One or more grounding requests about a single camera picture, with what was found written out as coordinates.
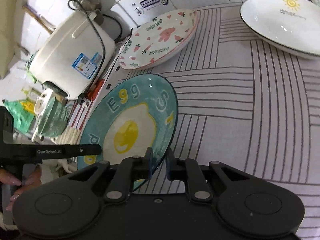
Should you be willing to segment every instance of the hand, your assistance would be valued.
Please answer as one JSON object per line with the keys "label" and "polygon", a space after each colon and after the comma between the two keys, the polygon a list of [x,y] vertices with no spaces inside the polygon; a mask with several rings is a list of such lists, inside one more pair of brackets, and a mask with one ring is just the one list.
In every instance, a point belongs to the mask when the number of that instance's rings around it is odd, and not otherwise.
{"label": "hand", "polygon": [[[41,174],[42,174],[41,167],[37,165],[36,169],[30,174],[25,184],[13,193],[12,197],[10,198],[10,204],[6,208],[7,211],[12,210],[13,203],[25,190],[41,185],[41,180],[40,180]],[[4,184],[16,185],[16,186],[22,185],[21,180],[17,179],[11,173],[7,172],[4,169],[0,169],[0,182]]]}

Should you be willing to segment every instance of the green plastic bag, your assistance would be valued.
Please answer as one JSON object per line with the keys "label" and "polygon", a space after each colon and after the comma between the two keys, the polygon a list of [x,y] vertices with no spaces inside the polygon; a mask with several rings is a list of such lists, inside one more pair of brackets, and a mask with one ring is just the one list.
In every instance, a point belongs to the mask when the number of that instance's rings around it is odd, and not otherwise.
{"label": "green plastic bag", "polygon": [[35,117],[28,112],[19,101],[2,101],[5,108],[13,116],[13,126],[18,131],[26,134],[30,128],[31,122]]}

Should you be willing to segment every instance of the black cable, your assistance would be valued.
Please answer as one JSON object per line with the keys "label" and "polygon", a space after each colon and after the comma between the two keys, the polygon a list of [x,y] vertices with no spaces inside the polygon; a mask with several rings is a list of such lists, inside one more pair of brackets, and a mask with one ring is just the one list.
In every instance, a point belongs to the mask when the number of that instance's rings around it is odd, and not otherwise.
{"label": "black cable", "polygon": [[113,18],[113,17],[111,17],[111,16],[109,16],[109,15],[106,15],[106,14],[102,14],[104,17],[108,17],[108,18],[110,18],[110,19],[113,19],[118,25],[119,25],[119,27],[120,27],[120,34],[119,34],[119,36],[115,39],[115,43],[117,44],[119,41],[121,41],[121,37],[122,37],[122,26],[121,26],[121,23],[116,19],[116,18]]}
{"label": "black cable", "polygon": [[97,72],[95,73],[94,77],[92,78],[89,86],[88,86],[87,89],[84,91],[84,93],[86,94],[86,93],[89,91],[89,89],[90,89],[90,87],[92,86],[92,84],[94,83],[95,79],[97,78],[97,76],[98,76],[98,74],[99,74],[99,72],[100,72],[100,69],[102,68],[102,65],[103,65],[103,63],[104,63],[104,60],[105,60],[105,58],[106,58],[106,47],[104,46],[104,43],[103,43],[103,40],[102,40],[100,34],[98,33],[96,27],[94,26],[92,20],[89,18],[87,12],[86,12],[86,11],[84,10],[84,8],[82,7],[81,3],[80,3],[78,0],[69,0],[69,1],[68,1],[68,7],[69,7],[71,10],[73,10],[73,11],[77,11],[77,10],[75,10],[75,9],[73,9],[73,8],[70,7],[70,2],[76,2],[76,3],[79,5],[81,11],[84,12],[86,18],[88,19],[90,25],[92,26],[92,28],[93,28],[93,30],[94,30],[94,32],[95,32],[96,35],[98,36],[98,38],[99,38],[99,40],[100,40],[100,43],[101,43],[101,47],[102,47],[102,60],[101,60],[101,62],[100,62],[100,65],[99,65],[99,67],[98,67],[98,70],[97,70]]}
{"label": "black cable", "polygon": [[[69,2],[68,2],[68,7],[69,7],[69,9],[70,9],[70,10],[73,10],[73,11],[77,11],[77,9],[74,9],[74,8],[72,8],[72,7],[70,6]],[[102,14],[102,15],[103,15],[104,17],[108,17],[108,18],[114,20],[114,21],[119,25],[119,27],[120,27],[120,34],[119,34],[119,36],[114,40],[115,43],[117,44],[118,42],[121,41],[121,37],[122,37],[122,33],[123,33],[123,29],[122,29],[121,23],[120,23],[116,18],[114,18],[114,17],[112,17],[112,16],[109,16],[109,15],[106,15],[106,14]]]}

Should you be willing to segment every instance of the teal plate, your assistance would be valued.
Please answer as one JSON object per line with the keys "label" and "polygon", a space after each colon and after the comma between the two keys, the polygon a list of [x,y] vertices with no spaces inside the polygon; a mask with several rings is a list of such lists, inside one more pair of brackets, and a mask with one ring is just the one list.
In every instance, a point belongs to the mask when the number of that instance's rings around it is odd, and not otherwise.
{"label": "teal plate", "polygon": [[[80,156],[78,170],[102,160],[119,164],[134,155],[144,156],[152,147],[153,173],[164,159],[178,119],[178,100],[165,78],[144,74],[115,87],[93,111],[80,144],[99,144],[101,155]],[[145,181],[136,181],[134,189]]]}

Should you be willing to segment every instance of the fried egg illustration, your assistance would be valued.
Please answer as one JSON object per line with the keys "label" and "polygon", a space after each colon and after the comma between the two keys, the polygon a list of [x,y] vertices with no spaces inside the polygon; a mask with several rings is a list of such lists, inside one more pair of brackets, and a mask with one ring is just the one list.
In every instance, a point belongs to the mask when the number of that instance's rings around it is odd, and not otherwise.
{"label": "fried egg illustration", "polygon": [[141,103],[124,110],[112,123],[103,142],[103,159],[119,164],[134,155],[144,156],[156,136],[156,122]]}

